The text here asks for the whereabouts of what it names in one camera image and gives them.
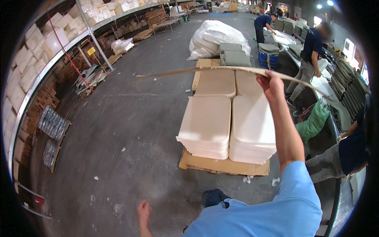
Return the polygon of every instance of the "factory floor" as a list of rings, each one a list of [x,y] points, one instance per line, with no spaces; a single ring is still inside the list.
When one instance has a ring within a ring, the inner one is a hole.
[[[164,32],[138,43],[113,66],[94,94],[78,98],[68,93],[61,101],[63,115],[72,125],[62,142],[51,173],[43,162],[34,164],[35,189],[46,197],[41,219],[46,236],[138,236],[136,208],[147,199],[152,206],[151,229],[155,236],[180,236],[202,210],[201,194],[216,187],[247,204],[271,201],[278,185],[279,162],[273,155],[268,176],[243,183],[242,176],[209,174],[178,167],[183,146],[176,141],[194,73],[162,78],[136,79],[187,67],[188,45],[204,20],[220,20],[248,39],[252,66],[258,67],[255,15],[248,13],[194,14],[173,32]],[[266,42],[273,42],[265,36]],[[279,56],[276,71],[291,76],[297,67],[289,57]],[[72,107],[64,108],[69,101]],[[301,105],[316,102],[308,88],[298,98]],[[312,156],[333,144],[325,127],[305,145]],[[327,223],[333,205],[335,180],[316,185]]]

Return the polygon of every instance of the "light blue shirt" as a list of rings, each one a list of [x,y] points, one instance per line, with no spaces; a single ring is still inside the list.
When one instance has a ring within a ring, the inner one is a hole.
[[[315,236],[321,222],[321,204],[307,168],[302,161],[287,165],[272,202],[249,206],[225,199],[205,208],[187,228],[189,236]]]

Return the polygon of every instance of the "blue mat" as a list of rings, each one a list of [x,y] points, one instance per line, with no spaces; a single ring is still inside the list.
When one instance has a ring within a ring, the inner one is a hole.
[[[225,17],[225,18],[231,18],[231,17],[233,17],[233,14],[232,14],[232,13],[211,13],[211,14],[209,15],[209,17],[217,17],[217,18]]]

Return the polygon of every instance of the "hand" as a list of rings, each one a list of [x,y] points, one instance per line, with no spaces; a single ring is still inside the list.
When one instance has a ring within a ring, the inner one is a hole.
[[[265,70],[265,73],[268,77],[262,76],[260,74],[257,75],[257,82],[263,88],[263,92],[267,100],[275,101],[278,99],[284,99],[284,83],[280,79],[280,77],[273,71]]]
[[[138,208],[138,219],[139,219],[139,225],[149,225],[150,223],[150,214],[151,214],[151,206],[150,203],[147,202],[147,200],[143,200]]]

